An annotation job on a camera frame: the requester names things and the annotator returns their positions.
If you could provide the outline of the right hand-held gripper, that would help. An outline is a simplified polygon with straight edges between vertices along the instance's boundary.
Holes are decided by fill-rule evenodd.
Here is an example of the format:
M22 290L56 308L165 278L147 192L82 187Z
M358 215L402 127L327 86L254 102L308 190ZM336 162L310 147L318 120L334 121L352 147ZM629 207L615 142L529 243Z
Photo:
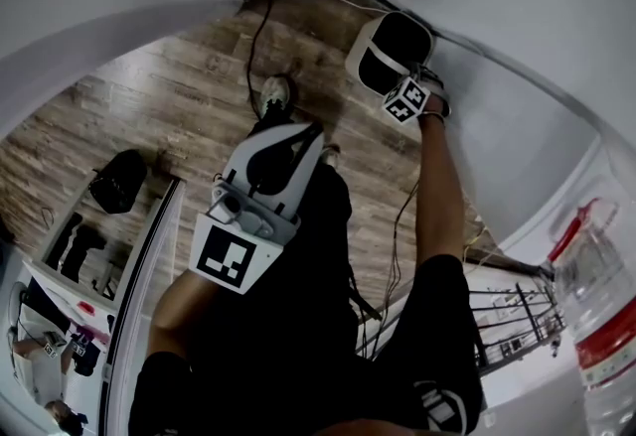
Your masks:
M434 72L420 67L384 97L382 110L398 124L406 124L427 112L432 96L445 101L444 83Z

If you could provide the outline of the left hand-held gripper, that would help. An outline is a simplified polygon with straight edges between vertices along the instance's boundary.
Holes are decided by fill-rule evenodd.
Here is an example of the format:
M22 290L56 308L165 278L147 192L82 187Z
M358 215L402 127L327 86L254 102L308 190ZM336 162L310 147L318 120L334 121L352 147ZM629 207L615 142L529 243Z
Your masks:
M311 122L271 127L243 140L223 179L213 184L211 206L197 215L189 269L246 293L300 227L295 214L324 139L323 127Z

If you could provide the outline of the white two-compartment bin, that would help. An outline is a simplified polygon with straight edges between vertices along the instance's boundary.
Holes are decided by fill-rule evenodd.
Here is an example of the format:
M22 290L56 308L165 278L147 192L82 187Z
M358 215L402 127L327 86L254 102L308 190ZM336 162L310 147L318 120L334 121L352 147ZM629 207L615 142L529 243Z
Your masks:
M360 30L345 68L361 85L386 95L416 65L426 65L434 47L427 27L402 12L390 12Z

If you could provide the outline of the person's right forearm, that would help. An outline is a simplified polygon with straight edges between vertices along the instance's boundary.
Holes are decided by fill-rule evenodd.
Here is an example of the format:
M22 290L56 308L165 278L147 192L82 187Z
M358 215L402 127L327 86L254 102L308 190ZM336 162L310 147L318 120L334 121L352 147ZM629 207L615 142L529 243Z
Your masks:
M418 123L421 155L415 235L416 263L421 266L438 255L462 257L465 208L441 117L424 114Z

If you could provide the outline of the person's left forearm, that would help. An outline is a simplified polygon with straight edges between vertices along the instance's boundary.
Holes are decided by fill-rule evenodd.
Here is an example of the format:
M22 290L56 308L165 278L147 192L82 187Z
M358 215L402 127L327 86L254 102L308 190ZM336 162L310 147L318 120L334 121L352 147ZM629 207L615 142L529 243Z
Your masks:
M150 323L146 357L170 353L185 359L213 299L221 287L207 278L184 271L163 293Z

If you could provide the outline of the person's right hand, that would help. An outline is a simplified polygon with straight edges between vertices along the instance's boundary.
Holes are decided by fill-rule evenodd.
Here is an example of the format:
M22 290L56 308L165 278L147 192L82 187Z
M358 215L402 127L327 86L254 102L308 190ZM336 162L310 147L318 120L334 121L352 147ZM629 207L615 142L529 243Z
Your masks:
M431 93L423 109L424 114L434 114L445 120L451 113L451 108L445 98Z

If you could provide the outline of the person's left shoe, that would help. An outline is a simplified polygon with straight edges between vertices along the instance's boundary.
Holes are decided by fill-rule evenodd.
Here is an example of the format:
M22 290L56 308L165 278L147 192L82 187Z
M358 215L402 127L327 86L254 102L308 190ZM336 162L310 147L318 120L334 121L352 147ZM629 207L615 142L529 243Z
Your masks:
M285 120L292 110L295 83L287 74L270 76L262 86L256 100L259 116L263 120Z

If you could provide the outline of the black bag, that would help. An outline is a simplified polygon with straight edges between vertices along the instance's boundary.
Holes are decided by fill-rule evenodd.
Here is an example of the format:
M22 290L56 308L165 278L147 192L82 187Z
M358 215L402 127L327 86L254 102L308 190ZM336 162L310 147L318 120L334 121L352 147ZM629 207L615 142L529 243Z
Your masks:
M137 150L119 152L97 173L88 190L110 215L128 213L147 175L143 157Z

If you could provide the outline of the person's black clothing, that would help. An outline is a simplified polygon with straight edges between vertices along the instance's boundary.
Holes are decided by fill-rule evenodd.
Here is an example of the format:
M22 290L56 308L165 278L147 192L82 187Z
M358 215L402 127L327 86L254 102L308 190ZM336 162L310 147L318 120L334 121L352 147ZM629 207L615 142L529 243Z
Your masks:
M129 436L467 435L483 390L461 258L421 266L372 361L356 352L347 186L321 166L302 225L244 295L223 288L188 356L146 357Z

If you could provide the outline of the white glass railing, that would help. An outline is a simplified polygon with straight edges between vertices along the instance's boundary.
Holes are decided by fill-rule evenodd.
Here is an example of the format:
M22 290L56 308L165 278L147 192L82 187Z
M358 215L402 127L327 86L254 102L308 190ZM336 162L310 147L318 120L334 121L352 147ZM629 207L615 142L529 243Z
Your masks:
M127 436L136 379L148 347L150 320L175 275L184 181L174 178L155 202L121 279L119 311L102 369L97 436Z

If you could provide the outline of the black device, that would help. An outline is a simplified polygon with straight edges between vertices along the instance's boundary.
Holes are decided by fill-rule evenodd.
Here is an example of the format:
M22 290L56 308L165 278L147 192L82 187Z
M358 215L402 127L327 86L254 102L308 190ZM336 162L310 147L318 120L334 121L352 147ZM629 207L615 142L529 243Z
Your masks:
M87 252L92 248L104 250L106 245L106 239L96 229L81 222L82 216L73 213L45 261L51 268L58 270L59 262L67 249L73 231L75 231L73 244L61 268L62 275L75 283L80 282L80 269L86 259Z

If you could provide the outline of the black metal rack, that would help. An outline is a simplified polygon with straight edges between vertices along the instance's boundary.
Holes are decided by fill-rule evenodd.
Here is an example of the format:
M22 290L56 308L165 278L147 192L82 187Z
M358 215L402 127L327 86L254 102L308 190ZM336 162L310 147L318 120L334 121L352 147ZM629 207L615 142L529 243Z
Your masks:
M481 375L519 362L560 338L565 324L550 283L486 268L469 271L468 282Z

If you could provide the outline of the white board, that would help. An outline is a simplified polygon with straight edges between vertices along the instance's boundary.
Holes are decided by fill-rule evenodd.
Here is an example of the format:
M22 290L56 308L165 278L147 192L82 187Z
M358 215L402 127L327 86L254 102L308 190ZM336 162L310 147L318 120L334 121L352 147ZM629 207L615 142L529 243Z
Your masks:
M111 327L114 325L118 311L113 301L104 298L94 290L71 281L42 261L25 259L23 264L45 291L45 294L72 323L88 328L98 342L106 347L109 345ZM78 309L77 303L80 301L85 301L94 307L95 315L93 317Z

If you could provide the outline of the clear red-label water jug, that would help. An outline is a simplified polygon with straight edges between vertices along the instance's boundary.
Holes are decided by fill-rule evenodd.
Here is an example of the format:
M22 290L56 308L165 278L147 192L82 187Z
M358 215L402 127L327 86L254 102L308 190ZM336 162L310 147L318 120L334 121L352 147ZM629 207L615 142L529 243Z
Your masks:
M594 198L548 256L571 334L590 436L636 436L636 219Z

